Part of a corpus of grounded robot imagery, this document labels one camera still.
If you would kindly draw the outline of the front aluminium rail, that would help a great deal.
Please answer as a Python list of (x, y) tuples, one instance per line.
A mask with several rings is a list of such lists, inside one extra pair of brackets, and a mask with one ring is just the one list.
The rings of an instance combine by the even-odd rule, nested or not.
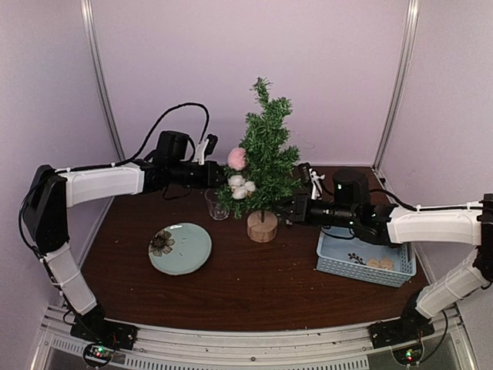
[[(434, 334), (421, 342), (375, 348), (371, 323), (294, 331), (197, 331), (133, 324), (132, 350), (116, 351), (101, 369), (479, 369), (461, 314), (432, 322)], [(82, 359), (87, 341), (70, 335), (72, 314), (49, 306), (28, 369), (94, 369)], [(404, 346), (424, 346), (424, 363), (402, 365)]]

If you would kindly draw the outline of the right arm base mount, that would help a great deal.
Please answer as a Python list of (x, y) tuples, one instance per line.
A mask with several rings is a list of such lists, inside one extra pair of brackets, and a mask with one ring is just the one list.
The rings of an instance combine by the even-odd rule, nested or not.
[(435, 333), (431, 319), (416, 310), (417, 299), (418, 293), (409, 298), (399, 318), (368, 327), (373, 348), (395, 347), (392, 354), (399, 365), (421, 363), (425, 359), (423, 339)]

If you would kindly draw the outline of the pink pompom ornament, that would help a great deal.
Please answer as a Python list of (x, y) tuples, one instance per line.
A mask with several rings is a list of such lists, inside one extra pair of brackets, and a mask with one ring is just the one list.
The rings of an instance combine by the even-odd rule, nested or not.
[(228, 167), (236, 171), (243, 170), (247, 164), (246, 154), (247, 152), (244, 148), (233, 148), (227, 157)]

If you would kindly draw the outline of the left aluminium frame post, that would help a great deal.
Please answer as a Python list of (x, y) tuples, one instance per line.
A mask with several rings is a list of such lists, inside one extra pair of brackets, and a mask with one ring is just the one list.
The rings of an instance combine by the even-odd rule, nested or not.
[(80, 5), (82, 10), (82, 22), (89, 44), (89, 53), (91, 55), (92, 68), (96, 78), (96, 88), (99, 96), (99, 102), (102, 107), (104, 122), (109, 131), (110, 141), (113, 149), (116, 152), (117, 159), (124, 160), (125, 154), (122, 148), (122, 141), (119, 137), (119, 131), (112, 110), (112, 105), (109, 98), (109, 90), (106, 84), (105, 73), (103, 70), (102, 59), (99, 51), (93, 4), (90, 0), (82, 0), (80, 2)]

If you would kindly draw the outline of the blue plastic basket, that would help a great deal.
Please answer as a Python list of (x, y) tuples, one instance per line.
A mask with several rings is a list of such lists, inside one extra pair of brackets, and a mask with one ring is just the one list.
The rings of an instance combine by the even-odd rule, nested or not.
[[(348, 257), (355, 253), (365, 265), (355, 264)], [(370, 258), (390, 258), (394, 269), (387, 271), (368, 267)], [(357, 239), (347, 228), (327, 227), (320, 230), (317, 244), (317, 270), (328, 274), (399, 288), (417, 272), (414, 249), (410, 244), (397, 248), (373, 245)]]

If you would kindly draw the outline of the beige burlap bow ornament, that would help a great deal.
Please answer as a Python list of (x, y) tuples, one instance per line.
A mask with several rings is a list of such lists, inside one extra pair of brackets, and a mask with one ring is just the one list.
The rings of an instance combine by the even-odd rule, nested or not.
[(394, 269), (394, 262), (387, 257), (377, 260), (376, 258), (370, 258), (366, 265), (368, 267), (379, 268), (387, 271), (392, 271)]

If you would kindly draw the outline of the dark berry twig ornament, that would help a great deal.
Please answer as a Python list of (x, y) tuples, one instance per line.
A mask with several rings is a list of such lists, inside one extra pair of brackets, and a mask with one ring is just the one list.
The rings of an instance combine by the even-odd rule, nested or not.
[(348, 257), (351, 261), (353, 261), (355, 264), (361, 264), (361, 265), (365, 265), (365, 262), (363, 260), (362, 257), (358, 256), (357, 254), (355, 253), (349, 253), (348, 254)]

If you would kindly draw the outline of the small green christmas tree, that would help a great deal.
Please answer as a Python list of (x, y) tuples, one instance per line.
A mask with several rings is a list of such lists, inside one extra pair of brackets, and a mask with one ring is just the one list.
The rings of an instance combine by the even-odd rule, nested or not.
[[(285, 119), (292, 113), (292, 102), (286, 97), (270, 96), (271, 82), (259, 77), (252, 85), (257, 112), (246, 114), (246, 131), (238, 147), (246, 150), (246, 166), (241, 171), (224, 167), (226, 183), (217, 196), (221, 206), (236, 219), (246, 216), (246, 234), (254, 242), (268, 243), (277, 235), (278, 214), (274, 205), (300, 189), (293, 174), (300, 160), (300, 150), (289, 144), (290, 130)], [(256, 184), (256, 191), (242, 200), (234, 200), (228, 179), (241, 175)]]

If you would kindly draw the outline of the clear drinking glass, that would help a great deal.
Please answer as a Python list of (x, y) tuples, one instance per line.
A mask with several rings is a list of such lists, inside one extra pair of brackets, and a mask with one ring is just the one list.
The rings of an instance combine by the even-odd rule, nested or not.
[(229, 216), (229, 211), (224, 209), (220, 202), (219, 198), (214, 189), (208, 189), (204, 193), (206, 205), (209, 211), (209, 215), (213, 220), (225, 220)]

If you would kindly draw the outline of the aluminium frame post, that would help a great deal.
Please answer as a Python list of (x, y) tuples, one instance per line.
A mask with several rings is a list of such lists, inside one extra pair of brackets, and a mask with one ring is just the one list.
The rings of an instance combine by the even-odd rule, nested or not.
[(391, 100), (384, 122), (384, 128), (377, 148), (377, 153), (373, 162), (373, 170), (381, 172), (385, 153), (390, 144), (391, 134), (396, 123), (398, 110), (404, 93), (404, 85), (411, 66), (414, 52), (414, 45), (418, 33), (418, 23), (420, 16), (420, 1), (409, 0), (407, 2), (407, 14), (404, 23), (404, 33), (401, 43), (401, 50), (397, 64), (394, 87), (392, 89)]
[(116, 152), (117, 159), (124, 160), (125, 154), (122, 148), (122, 141), (119, 137), (119, 131), (112, 110), (112, 105), (109, 98), (109, 90), (106, 84), (105, 73), (103, 70), (102, 59), (99, 51), (93, 4), (90, 0), (82, 0), (80, 2), (80, 5), (82, 10), (82, 22), (89, 44), (89, 53), (91, 55), (92, 68), (96, 78), (96, 88), (99, 96), (99, 102), (102, 107), (104, 122), (109, 131), (110, 141), (113, 149)]

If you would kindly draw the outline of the white cotton flower ornament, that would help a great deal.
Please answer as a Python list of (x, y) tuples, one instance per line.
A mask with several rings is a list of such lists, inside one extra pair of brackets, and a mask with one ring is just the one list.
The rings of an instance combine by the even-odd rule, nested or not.
[(246, 180), (241, 175), (233, 175), (228, 179), (228, 186), (230, 187), (232, 198), (234, 200), (242, 200), (248, 196), (251, 196), (257, 189), (256, 184), (253, 181)]

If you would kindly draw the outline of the right aluminium frame post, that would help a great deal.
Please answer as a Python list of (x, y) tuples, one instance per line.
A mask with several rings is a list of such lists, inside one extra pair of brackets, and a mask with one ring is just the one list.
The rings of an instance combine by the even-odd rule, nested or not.
[(407, 2), (407, 14), (404, 23), (404, 33), (401, 43), (401, 50), (397, 64), (394, 87), (392, 89), (391, 100), (384, 122), (384, 128), (377, 148), (377, 153), (373, 162), (373, 170), (381, 172), (385, 153), (390, 144), (391, 134), (396, 123), (398, 110), (404, 93), (404, 85), (411, 66), (414, 52), (414, 45), (418, 33), (418, 23), (420, 16), (420, 1), (409, 0)]

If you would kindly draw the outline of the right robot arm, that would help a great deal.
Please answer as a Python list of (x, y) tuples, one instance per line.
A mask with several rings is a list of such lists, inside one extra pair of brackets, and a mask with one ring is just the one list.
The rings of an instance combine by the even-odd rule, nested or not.
[(293, 224), (345, 227), (368, 244), (397, 247), (467, 247), (464, 258), (408, 301), (395, 334), (411, 340), (440, 311), (492, 282), (492, 195), (462, 205), (403, 207), (312, 200), (296, 193), (274, 210)]

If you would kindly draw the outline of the light green floral plate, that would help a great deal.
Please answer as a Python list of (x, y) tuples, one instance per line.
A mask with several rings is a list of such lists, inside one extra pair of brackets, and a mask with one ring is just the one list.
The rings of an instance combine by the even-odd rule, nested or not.
[(171, 276), (199, 270), (212, 252), (209, 233), (197, 224), (173, 224), (158, 231), (149, 242), (151, 265)]

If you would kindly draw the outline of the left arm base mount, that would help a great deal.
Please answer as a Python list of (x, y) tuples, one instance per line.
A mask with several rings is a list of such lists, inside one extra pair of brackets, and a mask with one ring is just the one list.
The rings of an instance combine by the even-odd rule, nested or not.
[(98, 303), (87, 314), (71, 310), (74, 321), (70, 335), (87, 341), (82, 350), (83, 361), (92, 368), (107, 366), (118, 350), (132, 350), (138, 328), (135, 325), (111, 321)]

